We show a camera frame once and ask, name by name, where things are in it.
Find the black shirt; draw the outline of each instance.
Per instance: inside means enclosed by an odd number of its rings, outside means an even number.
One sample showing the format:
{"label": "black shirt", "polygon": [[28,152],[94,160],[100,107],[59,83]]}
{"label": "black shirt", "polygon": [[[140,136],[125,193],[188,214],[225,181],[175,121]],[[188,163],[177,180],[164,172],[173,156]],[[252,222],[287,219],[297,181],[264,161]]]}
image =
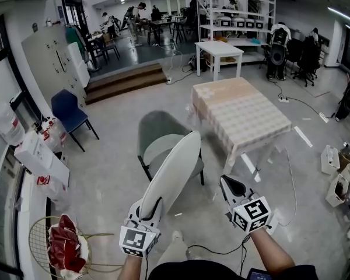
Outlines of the black shirt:
{"label": "black shirt", "polygon": [[[207,260],[188,260],[184,262],[168,262],[156,267],[149,280],[244,280],[228,267]],[[298,265],[284,270],[275,280],[317,280],[313,265]]]}

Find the red cloth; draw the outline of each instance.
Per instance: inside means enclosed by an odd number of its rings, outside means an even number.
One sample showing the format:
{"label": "red cloth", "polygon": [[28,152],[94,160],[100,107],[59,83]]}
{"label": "red cloth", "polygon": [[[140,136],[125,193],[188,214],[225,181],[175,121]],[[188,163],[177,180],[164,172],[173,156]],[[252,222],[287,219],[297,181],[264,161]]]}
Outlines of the red cloth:
{"label": "red cloth", "polygon": [[76,227],[68,215],[62,215],[58,226],[52,227],[49,237],[48,257],[50,264],[59,269],[76,273],[86,264],[82,259]]}

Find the blue chair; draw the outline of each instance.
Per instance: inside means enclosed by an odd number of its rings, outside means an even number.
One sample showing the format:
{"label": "blue chair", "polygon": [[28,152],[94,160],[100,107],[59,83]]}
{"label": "blue chair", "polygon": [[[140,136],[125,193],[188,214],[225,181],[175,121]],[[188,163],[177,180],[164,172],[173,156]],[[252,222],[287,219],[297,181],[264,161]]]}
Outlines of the blue chair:
{"label": "blue chair", "polygon": [[85,150],[72,134],[83,123],[86,123],[88,129],[92,130],[96,138],[100,140],[91,123],[88,121],[87,114],[78,108],[78,98],[74,94],[66,89],[62,89],[59,93],[52,97],[51,103],[53,115],[60,120],[65,128],[65,131],[84,152]]}

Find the power strip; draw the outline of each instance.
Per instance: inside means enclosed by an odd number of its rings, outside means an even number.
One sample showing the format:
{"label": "power strip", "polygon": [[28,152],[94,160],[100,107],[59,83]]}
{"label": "power strip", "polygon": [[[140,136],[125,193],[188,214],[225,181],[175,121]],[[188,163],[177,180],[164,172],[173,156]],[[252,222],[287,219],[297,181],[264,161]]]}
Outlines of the power strip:
{"label": "power strip", "polygon": [[288,100],[288,98],[284,98],[284,99],[283,99],[283,98],[279,97],[279,98],[278,98],[278,102],[279,102],[279,103],[289,103],[289,100]]}

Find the bottle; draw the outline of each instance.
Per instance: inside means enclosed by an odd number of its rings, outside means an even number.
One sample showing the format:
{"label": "bottle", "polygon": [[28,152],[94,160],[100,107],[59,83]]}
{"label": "bottle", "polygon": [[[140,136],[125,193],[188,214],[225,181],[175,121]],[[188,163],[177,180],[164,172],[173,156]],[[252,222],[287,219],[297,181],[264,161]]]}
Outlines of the bottle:
{"label": "bottle", "polygon": [[20,145],[25,135],[25,129],[7,103],[0,103],[0,133],[4,140],[13,146]]}

